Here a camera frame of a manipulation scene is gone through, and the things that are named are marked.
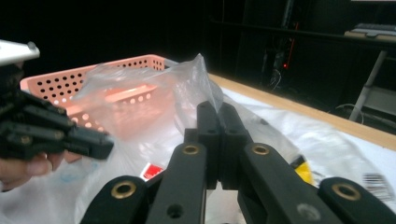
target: wooden table edge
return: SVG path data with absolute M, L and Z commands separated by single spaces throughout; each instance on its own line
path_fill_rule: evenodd
M 249 98 L 258 100 L 279 109 L 296 112 L 312 119 L 318 119 L 331 124 L 335 129 L 356 136 L 360 139 L 374 143 L 378 146 L 396 151 L 396 135 L 361 125 L 348 119 L 336 117 L 335 115 L 317 110 L 315 108 L 295 103 L 266 91 L 260 91 L 244 84 L 231 81 L 225 77 L 209 74 L 209 78 L 222 88 L 243 94 Z

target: pink plastic basket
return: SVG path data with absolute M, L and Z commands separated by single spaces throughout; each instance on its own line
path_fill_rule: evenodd
M 105 64 L 133 68 L 151 67 L 155 70 L 163 70 L 165 69 L 166 61 L 173 63 L 157 55 L 144 55 Z M 74 105 L 70 100 L 82 88 L 86 73 L 96 65 L 27 77 L 21 80 L 21 90 L 29 91 L 34 96 L 65 108 L 67 116 L 78 125 L 104 132 L 105 130 L 100 123 L 91 119 L 89 114 L 85 113 L 78 105 Z M 109 102 L 122 101 L 128 104 L 138 104 L 148 100 L 155 88 L 152 85 L 143 85 L 130 90 L 112 90 L 107 93 L 106 100 Z M 79 158 L 79 155 L 73 153 L 66 153 L 65 155 L 65 159 L 68 162 Z

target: yellow object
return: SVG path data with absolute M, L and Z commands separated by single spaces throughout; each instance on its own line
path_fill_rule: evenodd
M 300 178 L 306 183 L 311 185 L 314 183 L 311 170 L 309 169 L 308 163 L 306 161 L 301 163 L 294 170 L 296 171 L 297 175 L 299 175 Z

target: human hand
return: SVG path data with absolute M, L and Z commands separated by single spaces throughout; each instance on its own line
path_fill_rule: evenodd
M 10 190 L 23 185 L 35 175 L 55 171 L 64 158 L 63 153 L 39 154 L 30 161 L 0 159 L 0 190 Z

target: red label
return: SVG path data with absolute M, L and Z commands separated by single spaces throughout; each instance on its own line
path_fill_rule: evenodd
M 163 168 L 150 164 L 146 172 L 143 174 L 143 177 L 145 177 L 147 180 L 150 180 L 152 177 L 159 174 L 162 170 Z

